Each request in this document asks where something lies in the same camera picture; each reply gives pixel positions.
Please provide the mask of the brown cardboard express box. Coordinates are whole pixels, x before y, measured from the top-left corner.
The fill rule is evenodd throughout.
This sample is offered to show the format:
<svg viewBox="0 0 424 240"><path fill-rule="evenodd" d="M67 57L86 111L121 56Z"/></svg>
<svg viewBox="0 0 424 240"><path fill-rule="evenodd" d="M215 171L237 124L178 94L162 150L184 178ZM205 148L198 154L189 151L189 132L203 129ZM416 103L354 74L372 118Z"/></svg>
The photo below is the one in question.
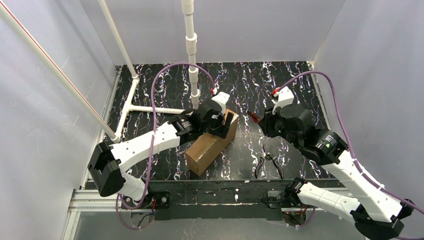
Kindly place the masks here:
<svg viewBox="0 0 424 240"><path fill-rule="evenodd" d="M239 115L230 109L226 109L225 115L227 116L228 114L233 114L233 118L225 138L205 133L184 152L187 166L195 175L201 176L235 138Z"/></svg>

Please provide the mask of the red black utility knife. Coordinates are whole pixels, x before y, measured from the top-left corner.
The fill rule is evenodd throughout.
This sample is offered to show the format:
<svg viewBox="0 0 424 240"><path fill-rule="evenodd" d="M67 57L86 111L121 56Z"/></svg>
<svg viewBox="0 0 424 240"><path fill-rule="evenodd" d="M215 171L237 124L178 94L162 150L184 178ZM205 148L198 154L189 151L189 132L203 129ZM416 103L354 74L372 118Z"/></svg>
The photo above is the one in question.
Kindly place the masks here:
<svg viewBox="0 0 424 240"><path fill-rule="evenodd" d="M261 118L256 114L256 113L254 113L254 112L251 112L251 111L247 111L247 114L251 117L251 119L255 122L255 123L258 123L260 120L261 120Z"/></svg>

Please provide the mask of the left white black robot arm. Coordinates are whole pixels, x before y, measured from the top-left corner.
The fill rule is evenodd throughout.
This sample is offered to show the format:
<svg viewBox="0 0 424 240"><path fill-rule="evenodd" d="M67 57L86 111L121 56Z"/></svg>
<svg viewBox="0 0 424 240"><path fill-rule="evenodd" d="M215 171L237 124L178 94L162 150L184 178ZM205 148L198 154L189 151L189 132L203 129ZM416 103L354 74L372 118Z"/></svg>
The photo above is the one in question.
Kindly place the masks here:
<svg viewBox="0 0 424 240"><path fill-rule="evenodd" d="M121 194L140 201L147 193L147 181L127 174L133 165L151 159L161 151L176 148L209 133L226 138L233 114L226 113L229 94L220 92L197 109L184 110L171 120L141 136L121 143L98 143L87 169L101 197Z"/></svg>

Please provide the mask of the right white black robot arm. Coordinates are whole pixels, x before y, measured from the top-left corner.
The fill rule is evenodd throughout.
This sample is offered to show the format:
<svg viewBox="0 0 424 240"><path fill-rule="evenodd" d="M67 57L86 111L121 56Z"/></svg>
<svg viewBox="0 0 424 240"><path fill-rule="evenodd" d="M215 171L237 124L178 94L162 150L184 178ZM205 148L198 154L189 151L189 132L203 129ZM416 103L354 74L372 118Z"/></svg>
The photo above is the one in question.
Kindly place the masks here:
<svg viewBox="0 0 424 240"><path fill-rule="evenodd" d="M327 191L310 181L295 178L284 191L292 206L312 205L352 223L370 240L390 240L404 229L402 219L413 212L411 201L402 202L374 186L351 157L347 143L335 132L317 127L309 110L299 104L268 109L262 117L251 115L265 136L281 137L309 160L336 177L351 197Z"/></svg>

